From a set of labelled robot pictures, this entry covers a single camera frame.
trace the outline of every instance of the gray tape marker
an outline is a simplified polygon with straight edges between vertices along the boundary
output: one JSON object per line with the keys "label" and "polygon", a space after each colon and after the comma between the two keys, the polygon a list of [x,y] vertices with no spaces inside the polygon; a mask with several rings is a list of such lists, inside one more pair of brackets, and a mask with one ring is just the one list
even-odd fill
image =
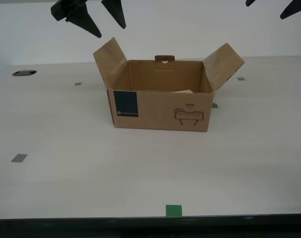
{"label": "gray tape marker", "polygon": [[21,163],[26,157],[27,155],[17,154],[15,158],[12,159],[12,162]]}

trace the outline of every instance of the white table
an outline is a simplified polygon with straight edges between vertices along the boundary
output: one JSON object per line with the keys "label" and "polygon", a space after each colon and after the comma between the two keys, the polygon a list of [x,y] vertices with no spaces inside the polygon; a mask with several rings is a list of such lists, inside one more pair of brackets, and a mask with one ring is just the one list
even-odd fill
{"label": "white table", "polygon": [[301,213],[301,57],[245,61],[207,133],[114,128],[94,63],[10,67],[0,219]]}

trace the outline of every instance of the open cardboard box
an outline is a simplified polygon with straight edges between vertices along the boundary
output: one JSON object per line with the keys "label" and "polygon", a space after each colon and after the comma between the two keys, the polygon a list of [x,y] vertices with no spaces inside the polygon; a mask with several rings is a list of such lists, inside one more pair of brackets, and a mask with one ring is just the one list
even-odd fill
{"label": "open cardboard box", "polygon": [[227,43],[204,61],[127,60],[115,38],[93,55],[124,128],[207,131],[214,92],[244,64]]}

